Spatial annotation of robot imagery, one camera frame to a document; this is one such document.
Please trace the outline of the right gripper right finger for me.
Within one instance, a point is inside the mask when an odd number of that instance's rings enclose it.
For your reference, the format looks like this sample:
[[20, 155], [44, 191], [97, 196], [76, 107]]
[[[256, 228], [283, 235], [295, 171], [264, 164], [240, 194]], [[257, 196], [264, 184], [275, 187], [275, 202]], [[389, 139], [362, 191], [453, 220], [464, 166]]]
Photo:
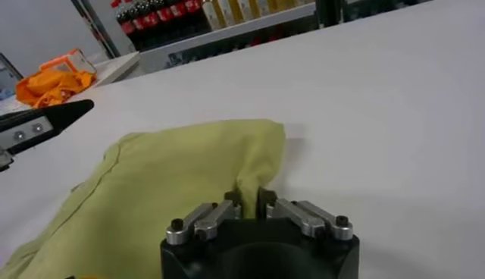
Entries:
[[335, 240], [351, 240], [353, 224], [345, 215], [333, 215], [309, 201], [289, 201], [278, 198], [272, 190], [258, 189], [257, 216], [259, 218], [288, 218], [301, 233], [316, 239], [329, 234]]

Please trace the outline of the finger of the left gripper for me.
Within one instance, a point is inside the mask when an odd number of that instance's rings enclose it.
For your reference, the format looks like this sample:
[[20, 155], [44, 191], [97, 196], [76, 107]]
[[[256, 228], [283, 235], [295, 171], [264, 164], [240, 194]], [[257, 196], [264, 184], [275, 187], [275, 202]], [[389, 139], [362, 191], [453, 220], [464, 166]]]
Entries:
[[58, 136], [94, 108], [94, 101], [75, 102], [10, 112], [1, 116], [1, 172], [14, 156]]

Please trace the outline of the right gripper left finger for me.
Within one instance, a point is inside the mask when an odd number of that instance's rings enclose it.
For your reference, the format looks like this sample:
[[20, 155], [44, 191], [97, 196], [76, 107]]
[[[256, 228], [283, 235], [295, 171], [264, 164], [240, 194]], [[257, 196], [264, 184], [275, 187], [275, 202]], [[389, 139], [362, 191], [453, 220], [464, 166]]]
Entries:
[[202, 203], [185, 218], [175, 218], [166, 230], [166, 241], [170, 245], [183, 245], [192, 237], [213, 240], [219, 226], [226, 220], [238, 220], [243, 216], [242, 195], [239, 190], [224, 194], [224, 200]]

